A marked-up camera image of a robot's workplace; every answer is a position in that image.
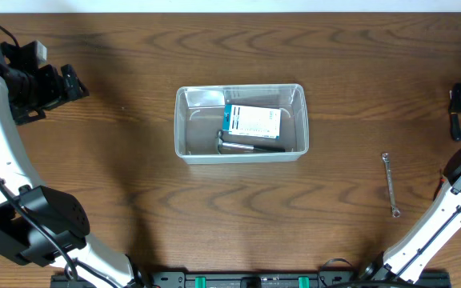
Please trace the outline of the silver combination wrench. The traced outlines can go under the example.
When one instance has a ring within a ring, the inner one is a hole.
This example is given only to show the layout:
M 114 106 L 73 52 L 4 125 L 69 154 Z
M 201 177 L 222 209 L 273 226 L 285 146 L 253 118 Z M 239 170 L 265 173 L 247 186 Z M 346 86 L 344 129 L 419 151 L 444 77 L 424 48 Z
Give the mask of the silver combination wrench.
M 399 218 L 401 213 L 395 201 L 395 192 L 394 192 L 393 180 L 392 180 L 392 175 L 391 175 L 391 162 L 390 162 L 389 154 L 387 152 L 382 153 L 382 160 L 383 160 L 385 171 L 386 171 L 387 189 L 388 189 L 390 206 L 391 206 L 391 216 L 393 218 Z

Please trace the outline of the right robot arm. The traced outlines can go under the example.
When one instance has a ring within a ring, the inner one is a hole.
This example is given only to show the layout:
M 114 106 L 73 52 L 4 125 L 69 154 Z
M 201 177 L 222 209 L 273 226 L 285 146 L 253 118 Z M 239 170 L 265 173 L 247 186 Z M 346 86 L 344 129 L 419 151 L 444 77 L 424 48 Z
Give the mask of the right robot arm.
M 416 283 L 425 266 L 461 228 L 461 149 L 443 170 L 443 184 L 428 210 L 396 244 L 359 276 L 363 281 Z

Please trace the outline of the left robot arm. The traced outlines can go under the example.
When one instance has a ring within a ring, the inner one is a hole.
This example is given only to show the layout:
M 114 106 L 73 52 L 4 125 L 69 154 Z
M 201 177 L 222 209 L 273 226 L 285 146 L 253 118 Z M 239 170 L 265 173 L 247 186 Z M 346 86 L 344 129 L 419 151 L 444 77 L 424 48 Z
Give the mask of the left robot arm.
M 0 42 L 0 255 L 20 266 L 57 267 L 67 287 L 148 287 L 126 254 L 91 233 L 81 203 L 49 188 L 26 154 L 21 125 L 89 94 L 72 66 L 56 68 L 46 57 L 38 41 Z

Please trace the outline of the small black-handled hammer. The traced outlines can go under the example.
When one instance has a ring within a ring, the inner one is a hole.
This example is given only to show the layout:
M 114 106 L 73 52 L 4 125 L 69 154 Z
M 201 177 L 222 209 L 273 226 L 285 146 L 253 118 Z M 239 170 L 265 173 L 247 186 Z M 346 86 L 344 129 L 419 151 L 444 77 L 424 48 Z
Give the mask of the small black-handled hammer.
M 220 153 L 222 148 L 232 149 L 232 150 L 242 150 L 250 152 L 260 152 L 260 153 L 284 153 L 285 149 L 282 147 L 272 147 L 272 146 L 258 146 L 258 145 L 249 145 L 242 144 L 237 142 L 227 142 L 223 139 L 223 131 L 219 130 L 216 136 L 216 146 L 217 151 Z

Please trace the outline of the clear plastic storage container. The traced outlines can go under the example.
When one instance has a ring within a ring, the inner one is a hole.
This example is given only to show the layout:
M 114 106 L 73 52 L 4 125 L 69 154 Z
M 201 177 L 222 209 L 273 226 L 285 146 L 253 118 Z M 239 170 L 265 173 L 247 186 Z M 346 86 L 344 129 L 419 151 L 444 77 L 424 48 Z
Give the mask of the clear plastic storage container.
M 299 84 L 184 86 L 176 94 L 175 153 L 188 164 L 291 162 L 309 150 Z

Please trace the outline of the black yellow screwdriver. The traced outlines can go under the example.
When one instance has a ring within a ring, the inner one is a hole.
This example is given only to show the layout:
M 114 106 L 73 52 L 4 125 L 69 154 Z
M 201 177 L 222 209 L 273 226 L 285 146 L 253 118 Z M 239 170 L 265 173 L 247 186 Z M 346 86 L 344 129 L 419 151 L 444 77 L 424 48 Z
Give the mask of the black yellow screwdriver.
M 450 91 L 450 104 L 448 107 L 448 114 L 450 119 L 450 133 L 451 138 L 455 142 L 461 141 L 461 128 L 459 124 L 459 114 L 461 113 L 461 101 L 455 93 Z

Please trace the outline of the blue white screw box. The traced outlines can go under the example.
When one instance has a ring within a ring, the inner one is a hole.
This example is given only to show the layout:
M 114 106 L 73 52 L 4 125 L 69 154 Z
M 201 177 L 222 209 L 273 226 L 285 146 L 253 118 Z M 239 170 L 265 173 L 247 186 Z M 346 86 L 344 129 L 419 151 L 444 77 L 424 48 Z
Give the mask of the blue white screw box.
M 226 105 L 222 130 L 231 135 L 277 139 L 280 136 L 281 117 L 280 109 Z

